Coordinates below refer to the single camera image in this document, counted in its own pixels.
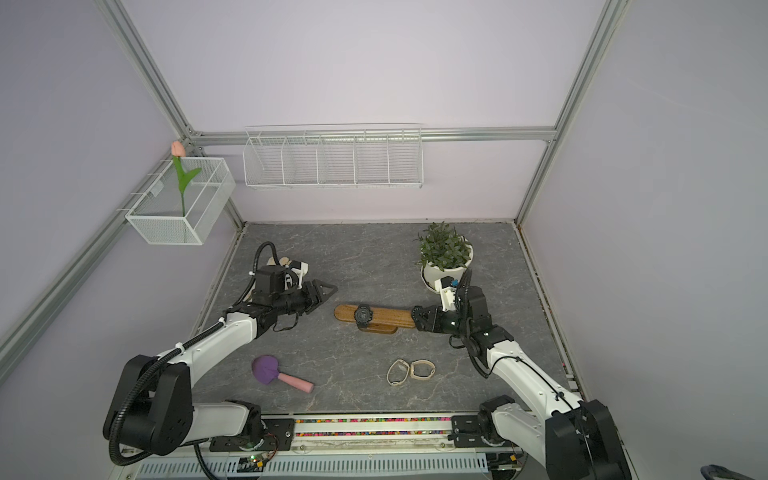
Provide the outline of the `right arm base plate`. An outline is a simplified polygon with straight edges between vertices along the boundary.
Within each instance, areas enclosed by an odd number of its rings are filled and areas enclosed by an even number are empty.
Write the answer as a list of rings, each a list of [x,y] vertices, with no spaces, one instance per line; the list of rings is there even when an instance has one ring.
[[[481,413],[454,415],[447,436],[457,448],[511,447],[509,440],[502,439],[492,429],[489,420]]]

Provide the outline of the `purple pink brush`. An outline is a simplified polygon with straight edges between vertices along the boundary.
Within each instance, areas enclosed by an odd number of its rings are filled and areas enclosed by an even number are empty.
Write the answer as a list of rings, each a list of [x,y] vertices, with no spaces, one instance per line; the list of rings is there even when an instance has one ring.
[[[279,368],[278,359],[271,355],[262,355],[254,359],[251,363],[251,371],[254,378],[264,385],[278,380],[305,393],[311,393],[314,389],[313,383],[283,373]]]

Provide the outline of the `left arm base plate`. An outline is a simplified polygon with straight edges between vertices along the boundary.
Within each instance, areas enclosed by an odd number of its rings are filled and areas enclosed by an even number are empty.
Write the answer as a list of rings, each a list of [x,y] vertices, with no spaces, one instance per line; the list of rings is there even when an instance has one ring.
[[[288,451],[294,439],[296,421],[289,417],[263,418],[256,430],[258,437],[214,437],[211,452],[271,452]]]

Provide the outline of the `aluminium frame profiles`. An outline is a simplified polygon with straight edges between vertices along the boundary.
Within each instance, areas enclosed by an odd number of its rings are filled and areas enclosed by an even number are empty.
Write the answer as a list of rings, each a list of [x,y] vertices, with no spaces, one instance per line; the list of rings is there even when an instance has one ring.
[[[563,109],[556,123],[547,127],[462,127],[423,128],[407,124],[401,128],[393,124],[381,127],[363,124],[345,124],[339,130],[319,127],[301,130],[283,128],[248,135],[238,132],[197,132],[183,115],[180,104],[170,93],[169,87],[155,64],[132,20],[120,1],[99,1],[97,9],[112,30],[113,36],[123,48],[127,58],[134,64],[145,86],[160,110],[170,120],[174,131],[183,145],[191,148],[199,158],[204,147],[232,146],[252,139],[284,136],[289,140],[317,140],[325,145],[350,142],[356,146],[365,141],[383,141],[405,135],[417,136],[423,142],[447,141],[517,141],[537,140],[546,142],[542,160],[535,170],[516,218],[522,220],[530,210],[533,199],[541,186],[543,175],[553,159],[556,142],[565,134],[566,127],[575,115],[578,103],[589,86],[598,64],[602,60],[608,43],[618,27],[628,4],[625,1],[608,1],[600,13],[596,28]],[[32,350],[44,332],[61,313],[64,307],[80,290],[94,269],[110,252],[128,225],[127,213],[136,206],[141,195],[149,192],[151,184],[158,180],[161,172],[171,166],[169,158],[158,161],[145,176],[135,193],[130,194],[120,208],[116,209],[99,230],[88,240],[70,263],[57,275],[53,282],[30,306],[15,326],[1,337],[1,378],[7,380],[22,360]]]

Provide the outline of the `beige watch left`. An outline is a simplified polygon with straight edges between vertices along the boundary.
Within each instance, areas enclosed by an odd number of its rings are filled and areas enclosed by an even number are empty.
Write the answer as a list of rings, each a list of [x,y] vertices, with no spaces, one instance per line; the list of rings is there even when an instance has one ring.
[[[410,378],[411,365],[404,359],[396,359],[388,368],[386,381],[391,387],[399,387]]]

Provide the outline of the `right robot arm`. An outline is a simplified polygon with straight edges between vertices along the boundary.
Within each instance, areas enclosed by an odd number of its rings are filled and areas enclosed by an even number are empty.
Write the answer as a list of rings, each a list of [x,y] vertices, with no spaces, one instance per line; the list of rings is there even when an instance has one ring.
[[[497,397],[482,410],[491,442],[508,440],[542,465],[551,479],[629,479],[632,472],[609,409],[558,384],[494,323],[482,289],[466,271],[449,308],[416,306],[419,331],[460,341],[483,377],[496,375],[522,400]]]

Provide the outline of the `white mesh box basket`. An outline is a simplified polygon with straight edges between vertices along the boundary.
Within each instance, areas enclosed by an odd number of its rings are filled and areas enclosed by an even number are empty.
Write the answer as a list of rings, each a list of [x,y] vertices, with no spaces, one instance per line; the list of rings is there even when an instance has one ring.
[[[150,245],[201,246],[234,188],[221,157],[172,158],[125,218]]]

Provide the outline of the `beige work glove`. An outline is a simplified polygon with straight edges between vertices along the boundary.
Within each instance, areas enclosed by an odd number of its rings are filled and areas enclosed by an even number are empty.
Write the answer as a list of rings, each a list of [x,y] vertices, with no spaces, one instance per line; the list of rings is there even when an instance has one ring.
[[[270,257],[267,260],[266,263],[267,266],[274,266],[274,265],[280,265],[282,267],[291,268],[292,267],[292,260],[288,257],[281,257],[279,260],[275,261],[272,257]]]

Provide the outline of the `potted green plant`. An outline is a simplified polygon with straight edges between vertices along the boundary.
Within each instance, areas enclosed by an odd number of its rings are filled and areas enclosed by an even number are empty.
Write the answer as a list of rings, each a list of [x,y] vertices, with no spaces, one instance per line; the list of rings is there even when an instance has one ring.
[[[431,223],[418,235],[418,243],[416,264],[421,269],[424,284],[432,293],[437,292],[435,282],[443,277],[459,280],[474,257],[472,243],[445,222]]]

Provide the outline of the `beige watch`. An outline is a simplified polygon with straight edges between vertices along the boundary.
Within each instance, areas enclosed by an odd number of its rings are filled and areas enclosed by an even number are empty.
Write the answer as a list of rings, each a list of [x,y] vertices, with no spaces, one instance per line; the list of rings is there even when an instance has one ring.
[[[386,381],[391,387],[399,387],[410,378],[411,365],[404,359],[396,359],[388,368]]]
[[[427,381],[436,373],[436,365],[426,359],[415,360],[409,364],[409,378],[419,381]]]

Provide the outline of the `beige watch right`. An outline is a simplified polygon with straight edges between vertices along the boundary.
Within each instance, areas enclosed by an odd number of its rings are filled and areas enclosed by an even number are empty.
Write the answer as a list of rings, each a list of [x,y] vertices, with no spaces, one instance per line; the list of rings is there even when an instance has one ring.
[[[419,381],[427,381],[436,373],[436,365],[426,359],[415,360],[409,364],[409,378]]]

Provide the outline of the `wooden watch stand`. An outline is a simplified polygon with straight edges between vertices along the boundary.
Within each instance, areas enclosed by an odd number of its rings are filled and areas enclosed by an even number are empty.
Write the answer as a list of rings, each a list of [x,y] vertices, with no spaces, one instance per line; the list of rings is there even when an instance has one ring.
[[[354,321],[354,311],[358,306],[359,305],[351,304],[338,305],[334,309],[334,316],[339,321],[351,323],[356,326]],[[411,312],[409,310],[370,307],[373,311],[373,321],[366,330],[359,329],[360,331],[391,335],[396,333],[399,329],[415,329],[414,320],[411,318]]]

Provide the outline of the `artificial pink tulip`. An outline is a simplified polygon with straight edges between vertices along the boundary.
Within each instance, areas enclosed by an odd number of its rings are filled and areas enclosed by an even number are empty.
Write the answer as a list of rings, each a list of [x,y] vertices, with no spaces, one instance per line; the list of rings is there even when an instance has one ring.
[[[187,214],[185,192],[188,185],[200,174],[200,168],[186,170],[183,166],[182,158],[186,156],[186,150],[180,141],[174,141],[171,144],[171,160],[177,175],[178,191],[181,202],[181,212]]]

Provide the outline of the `chunky black watch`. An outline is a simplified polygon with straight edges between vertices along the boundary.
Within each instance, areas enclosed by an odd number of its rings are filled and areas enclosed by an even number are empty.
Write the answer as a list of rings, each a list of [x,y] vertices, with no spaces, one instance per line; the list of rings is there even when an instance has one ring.
[[[369,305],[359,305],[354,311],[354,321],[358,329],[366,330],[373,321],[373,311]]]

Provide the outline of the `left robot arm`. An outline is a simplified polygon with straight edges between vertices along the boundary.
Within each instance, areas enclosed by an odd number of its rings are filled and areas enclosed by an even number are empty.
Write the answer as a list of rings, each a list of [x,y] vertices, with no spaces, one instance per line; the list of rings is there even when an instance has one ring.
[[[231,353],[273,329],[282,316],[299,319],[326,303],[337,286],[308,280],[305,263],[254,263],[249,281],[209,328],[154,356],[137,355],[124,366],[103,425],[110,460],[128,466],[179,447],[229,437],[259,444],[266,434],[259,406],[225,400],[195,403],[195,384]]]

